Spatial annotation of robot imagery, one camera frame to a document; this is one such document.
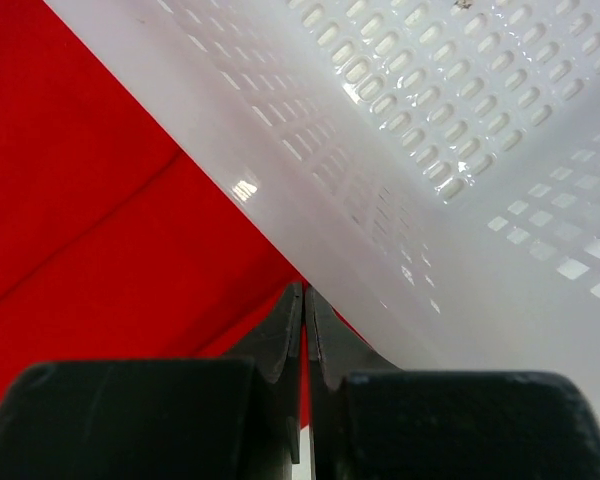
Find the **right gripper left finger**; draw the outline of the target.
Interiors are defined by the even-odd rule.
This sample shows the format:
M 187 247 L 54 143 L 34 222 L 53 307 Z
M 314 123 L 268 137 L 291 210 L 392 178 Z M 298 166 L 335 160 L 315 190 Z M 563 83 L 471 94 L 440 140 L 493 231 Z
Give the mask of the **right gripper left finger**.
M 0 403 L 0 479 L 288 479 L 303 288 L 217 358 L 47 362 Z

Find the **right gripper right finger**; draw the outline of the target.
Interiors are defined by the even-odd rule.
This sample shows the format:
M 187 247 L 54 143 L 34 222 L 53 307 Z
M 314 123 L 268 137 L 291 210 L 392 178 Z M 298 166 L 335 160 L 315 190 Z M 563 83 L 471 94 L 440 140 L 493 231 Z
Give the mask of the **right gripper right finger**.
M 403 370 L 304 297 L 317 479 L 600 479 L 600 425 L 542 371 Z

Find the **bright red t shirt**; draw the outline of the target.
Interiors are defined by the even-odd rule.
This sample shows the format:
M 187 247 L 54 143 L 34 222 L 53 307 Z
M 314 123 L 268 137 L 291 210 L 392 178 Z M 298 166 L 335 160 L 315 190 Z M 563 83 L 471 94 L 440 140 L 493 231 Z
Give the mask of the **bright red t shirt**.
M 343 120 L 298 19 L 279 1 L 104 1 L 143 34 L 137 101 L 41 1 L 0 1 L 0 402 L 45 361 L 216 353 L 274 294 L 338 254 L 287 207 L 244 216 L 246 185 L 332 213 L 360 172 L 364 129 Z

